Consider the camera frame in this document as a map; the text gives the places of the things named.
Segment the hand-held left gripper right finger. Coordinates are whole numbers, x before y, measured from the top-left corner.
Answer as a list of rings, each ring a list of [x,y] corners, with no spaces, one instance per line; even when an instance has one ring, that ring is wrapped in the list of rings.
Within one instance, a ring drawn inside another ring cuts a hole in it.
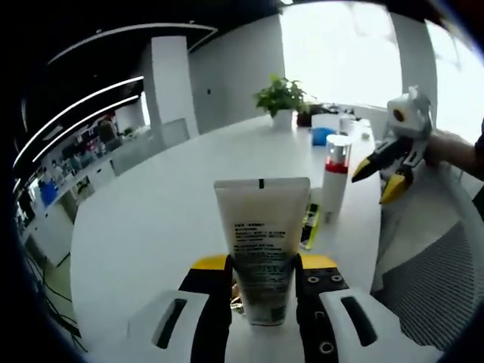
[[[306,362],[395,362],[399,319],[370,294],[350,288],[325,256],[293,258],[296,320]]]

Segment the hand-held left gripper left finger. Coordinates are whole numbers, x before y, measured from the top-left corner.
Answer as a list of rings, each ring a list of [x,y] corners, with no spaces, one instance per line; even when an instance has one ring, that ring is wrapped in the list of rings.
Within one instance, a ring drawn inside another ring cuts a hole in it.
[[[229,255],[196,261],[177,290],[165,290],[129,322],[142,362],[223,362],[231,324]]]

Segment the person's right hand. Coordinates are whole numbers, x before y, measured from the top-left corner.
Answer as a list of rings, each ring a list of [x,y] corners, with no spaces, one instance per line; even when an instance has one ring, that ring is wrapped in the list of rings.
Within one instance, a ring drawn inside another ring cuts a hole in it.
[[[449,163],[462,170],[472,169],[476,162],[475,148],[462,137],[440,130],[434,130],[427,140],[424,159],[428,166]]]

